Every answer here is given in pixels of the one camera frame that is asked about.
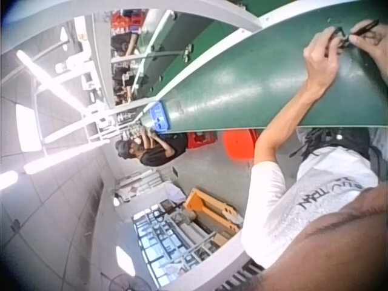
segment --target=conveyor belt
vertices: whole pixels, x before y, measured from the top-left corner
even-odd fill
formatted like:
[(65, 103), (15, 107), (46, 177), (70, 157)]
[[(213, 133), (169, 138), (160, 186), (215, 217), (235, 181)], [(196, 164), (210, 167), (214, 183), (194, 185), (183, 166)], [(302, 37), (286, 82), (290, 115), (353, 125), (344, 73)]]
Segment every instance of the conveyor belt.
[[(314, 34), (330, 25), (348, 32), (366, 18), (388, 23), (381, 6), (350, 2), (280, 22), (231, 47), (163, 97), (170, 130), (265, 127), (305, 80), (303, 48)], [(302, 125), (387, 125), (387, 101), (387, 87), (374, 62), (348, 48), (337, 80)], [(148, 120), (146, 113), (142, 121)]]

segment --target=hand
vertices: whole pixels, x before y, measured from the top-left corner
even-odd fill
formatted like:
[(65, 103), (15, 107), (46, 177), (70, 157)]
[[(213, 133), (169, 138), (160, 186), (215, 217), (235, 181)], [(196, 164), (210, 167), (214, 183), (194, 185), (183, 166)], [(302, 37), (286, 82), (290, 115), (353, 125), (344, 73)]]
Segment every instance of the hand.
[(142, 126), (142, 127), (140, 127), (140, 134), (141, 135), (146, 135), (146, 130), (145, 130), (146, 128), (144, 127), (144, 126)]
[[(350, 33), (371, 22), (372, 20), (363, 20), (357, 23), (350, 30)], [(388, 25), (380, 24), (362, 36), (350, 35), (349, 41), (373, 58), (380, 69), (383, 79), (388, 84)]]
[(152, 139), (158, 138), (158, 135), (156, 134), (156, 132), (151, 130), (148, 132), (148, 136)]
[(338, 46), (341, 38), (338, 36), (332, 38), (334, 31), (335, 27), (329, 27), (323, 32), (317, 33), (309, 46), (303, 50), (309, 74), (307, 87), (319, 92), (319, 94), (314, 95), (317, 98), (322, 97), (338, 73), (338, 55), (341, 52)]

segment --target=electric fan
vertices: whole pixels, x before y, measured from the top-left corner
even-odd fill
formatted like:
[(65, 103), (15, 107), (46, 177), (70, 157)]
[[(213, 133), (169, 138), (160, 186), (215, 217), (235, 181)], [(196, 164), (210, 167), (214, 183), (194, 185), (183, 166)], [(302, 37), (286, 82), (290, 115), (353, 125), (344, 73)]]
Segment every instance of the electric fan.
[(121, 274), (111, 280), (109, 291), (152, 291), (148, 283), (139, 276)]

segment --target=white t-shirt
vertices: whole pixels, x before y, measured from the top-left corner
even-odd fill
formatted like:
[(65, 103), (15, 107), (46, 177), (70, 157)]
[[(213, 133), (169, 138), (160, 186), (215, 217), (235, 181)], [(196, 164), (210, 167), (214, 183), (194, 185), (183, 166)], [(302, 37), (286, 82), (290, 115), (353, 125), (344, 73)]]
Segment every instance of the white t-shirt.
[(286, 191), (275, 162), (252, 168), (241, 241), (256, 263), (271, 266), (310, 222), (338, 211), (360, 192), (378, 184), (370, 162), (342, 147), (325, 147), (300, 166), (296, 183)]

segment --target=blue container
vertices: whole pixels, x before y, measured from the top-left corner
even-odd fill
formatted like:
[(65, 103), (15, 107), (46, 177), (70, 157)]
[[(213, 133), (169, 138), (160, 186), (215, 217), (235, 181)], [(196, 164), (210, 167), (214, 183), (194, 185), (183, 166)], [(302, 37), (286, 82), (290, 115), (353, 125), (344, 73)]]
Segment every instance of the blue container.
[(164, 113), (163, 105), (157, 102), (151, 109), (151, 119), (156, 132), (166, 132), (169, 129), (169, 122)]

